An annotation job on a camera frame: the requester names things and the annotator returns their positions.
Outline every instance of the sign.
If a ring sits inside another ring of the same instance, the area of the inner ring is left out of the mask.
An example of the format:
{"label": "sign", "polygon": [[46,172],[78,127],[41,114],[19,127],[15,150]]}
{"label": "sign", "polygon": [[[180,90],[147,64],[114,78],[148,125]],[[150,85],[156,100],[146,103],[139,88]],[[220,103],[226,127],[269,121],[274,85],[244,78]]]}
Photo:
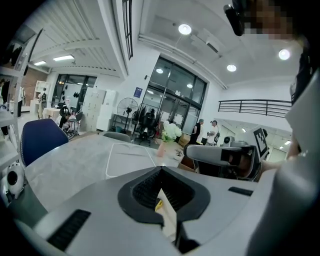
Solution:
{"label": "sign", "polygon": [[142,93],[142,88],[136,87],[136,88],[135,88],[135,91],[134,91],[133,97],[140,98],[141,93]]}

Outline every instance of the blue chair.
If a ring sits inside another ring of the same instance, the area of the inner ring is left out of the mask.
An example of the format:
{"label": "blue chair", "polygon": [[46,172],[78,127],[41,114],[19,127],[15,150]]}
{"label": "blue chair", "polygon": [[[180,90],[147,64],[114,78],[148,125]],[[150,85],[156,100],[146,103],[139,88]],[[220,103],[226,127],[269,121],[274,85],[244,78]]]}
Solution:
{"label": "blue chair", "polygon": [[21,159],[24,166],[43,156],[45,153],[69,141],[67,135],[49,118],[27,122],[20,142]]}

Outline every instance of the light fixture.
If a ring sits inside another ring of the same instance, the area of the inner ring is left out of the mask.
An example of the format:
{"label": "light fixture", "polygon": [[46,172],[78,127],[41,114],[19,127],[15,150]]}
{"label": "light fixture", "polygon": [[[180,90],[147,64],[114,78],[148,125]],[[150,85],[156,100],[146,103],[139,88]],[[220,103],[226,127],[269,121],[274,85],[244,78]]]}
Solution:
{"label": "light fixture", "polygon": [[233,64],[230,64],[230,65],[226,66],[226,69],[230,72],[235,72],[237,70],[237,67]]}
{"label": "light fixture", "polygon": [[72,57],[71,55],[53,58],[53,60],[56,62],[63,61],[63,60],[72,60],[72,59],[74,59],[74,57]]}
{"label": "light fixture", "polygon": [[37,63],[34,63],[35,66],[40,66],[40,65],[43,65],[43,64],[46,64],[45,61],[39,61]]}
{"label": "light fixture", "polygon": [[191,27],[187,24],[181,24],[178,29],[183,35],[189,35],[191,33]]}
{"label": "light fixture", "polygon": [[279,58],[283,61],[290,58],[290,52],[287,49],[282,49],[279,51]]}

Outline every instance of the white ceiling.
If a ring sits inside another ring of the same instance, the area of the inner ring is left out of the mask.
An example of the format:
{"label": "white ceiling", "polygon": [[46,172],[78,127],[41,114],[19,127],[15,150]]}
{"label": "white ceiling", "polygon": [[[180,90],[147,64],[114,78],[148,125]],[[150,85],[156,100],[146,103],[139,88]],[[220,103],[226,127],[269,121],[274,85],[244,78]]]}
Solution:
{"label": "white ceiling", "polygon": [[[233,121],[233,120],[217,120],[219,124],[224,125],[224,123],[227,124],[227,126],[231,129],[232,132],[234,132],[236,135],[243,133],[242,128],[244,128],[246,131],[258,126],[258,124],[255,123],[249,123],[249,122],[239,122],[239,121]],[[275,129],[268,126],[261,125],[263,129],[266,129],[268,136],[266,137],[266,143],[270,147],[274,147],[278,150],[282,150],[284,152],[288,152],[290,145],[285,145],[285,142],[290,140],[291,133],[285,130]]]}
{"label": "white ceiling", "polygon": [[[269,40],[266,35],[234,34],[223,6],[231,0],[145,0],[147,24],[140,34],[182,50],[214,73],[226,86],[252,79],[292,77],[301,53],[294,41]],[[190,35],[178,31],[180,24],[191,26]],[[215,53],[206,42],[218,49]],[[281,49],[291,52],[290,59],[280,60]],[[235,72],[227,71],[234,64]]]}
{"label": "white ceiling", "polygon": [[[53,71],[86,69],[118,76],[115,57],[97,0],[51,0],[40,6],[25,22],[43,31],[31,61],[45,61]],[[54,61],[72,55],[74,59]]]}

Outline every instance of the shelf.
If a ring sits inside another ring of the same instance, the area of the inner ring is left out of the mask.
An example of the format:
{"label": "shelf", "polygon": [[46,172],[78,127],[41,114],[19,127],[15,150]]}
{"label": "shelf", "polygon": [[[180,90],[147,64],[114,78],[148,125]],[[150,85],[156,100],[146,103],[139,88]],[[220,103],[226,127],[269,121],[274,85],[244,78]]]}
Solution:
{"label": "shelf", "polygon": [[15,122],[13,115],[6,110],[0,111],[0,127],[10,126]]}
{"label": "shelf", "polygon": [[19,77],[20,71],[17,71],[17,70],[11,69],[11,68],[7,68],[4,66],[0,66],[0,75]]}
{"label": "shelf", "polygon": [[18,160],[19,155],[9,140],[0,141],[0,171]]}

